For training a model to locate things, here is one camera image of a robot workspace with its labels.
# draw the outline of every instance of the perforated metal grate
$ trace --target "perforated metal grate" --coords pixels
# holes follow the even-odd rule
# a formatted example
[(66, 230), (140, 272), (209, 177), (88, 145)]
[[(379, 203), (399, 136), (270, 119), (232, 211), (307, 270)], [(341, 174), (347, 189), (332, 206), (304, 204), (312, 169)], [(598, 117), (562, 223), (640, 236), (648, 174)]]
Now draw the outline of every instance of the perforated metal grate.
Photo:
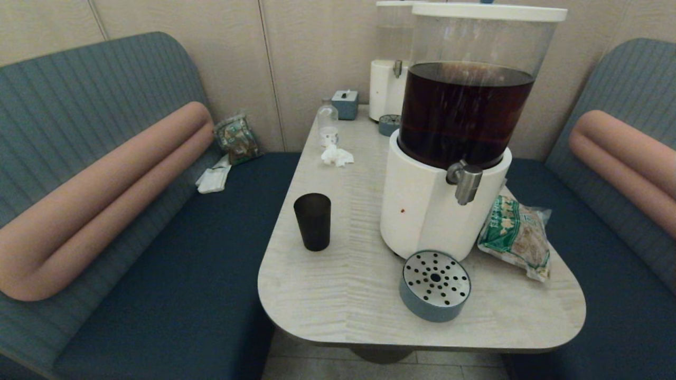
[(436, 251), (418, 252), (406, 260), (404, 281), (416, 297), (439, 307), (463, 303), (471, 290), (465, 269), (449, 255)]

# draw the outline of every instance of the table pedestal base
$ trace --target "table pedestal base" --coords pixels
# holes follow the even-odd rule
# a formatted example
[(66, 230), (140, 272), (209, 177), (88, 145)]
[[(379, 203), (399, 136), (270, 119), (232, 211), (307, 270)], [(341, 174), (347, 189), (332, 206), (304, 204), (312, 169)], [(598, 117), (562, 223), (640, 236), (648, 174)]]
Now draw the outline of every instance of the table pedestal base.
[(360, 358), (377, 364), (391, 364), (403, 360), (413, 351), (407, 350), (377, 350), (369, 348), (350, 348)]

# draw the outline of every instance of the black cup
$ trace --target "black cup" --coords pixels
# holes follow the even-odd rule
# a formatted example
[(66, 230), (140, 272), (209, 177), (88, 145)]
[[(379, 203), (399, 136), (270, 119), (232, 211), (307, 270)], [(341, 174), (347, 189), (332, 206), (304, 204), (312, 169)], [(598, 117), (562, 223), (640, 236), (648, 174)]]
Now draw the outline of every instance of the black cup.
[(321, 251), (331, 239), (331, 200), (324, 194), (305, 194), (293, 203), (305, 248)]

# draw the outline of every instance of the snack bag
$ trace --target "snack bag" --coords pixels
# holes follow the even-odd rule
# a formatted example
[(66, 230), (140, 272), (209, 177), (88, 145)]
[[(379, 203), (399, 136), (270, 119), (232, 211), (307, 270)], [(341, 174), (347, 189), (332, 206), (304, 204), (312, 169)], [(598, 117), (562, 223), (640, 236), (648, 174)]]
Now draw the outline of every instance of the snack bag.
[(233, 166), (263, 155), (258, 150), (245, 114), (237, 114), (219, 122), (214, 127), (214, 135), (220, 148), (230, 155)]
[(530, 208), (499, 195), (479, 234), (479, 249), (526, 270), (544, 282), (550, 276), (550, 250), (545, 224), (551, 210)]

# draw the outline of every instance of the gray-blue backrest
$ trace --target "gray-blue backrest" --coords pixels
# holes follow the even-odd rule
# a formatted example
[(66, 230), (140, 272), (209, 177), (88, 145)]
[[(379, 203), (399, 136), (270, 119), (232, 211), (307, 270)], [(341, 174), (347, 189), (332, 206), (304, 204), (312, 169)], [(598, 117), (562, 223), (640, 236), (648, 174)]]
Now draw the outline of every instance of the gray-blue backrest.
[(546, 162), (676, 294), (676, 241), (568, 148), (571, 129), (590, 110), (602, 110), (676, 149), (676, 44), (635, 39), (608, 53)]
[[(164, 33), (0, 68), (0, 227), (190, 101), (207, 105), (196, 67)], [(28, 303), (0, 293), (0, 354), (56, 377), (53, 361), (218, 156), (209, 149), (61, 293)]]

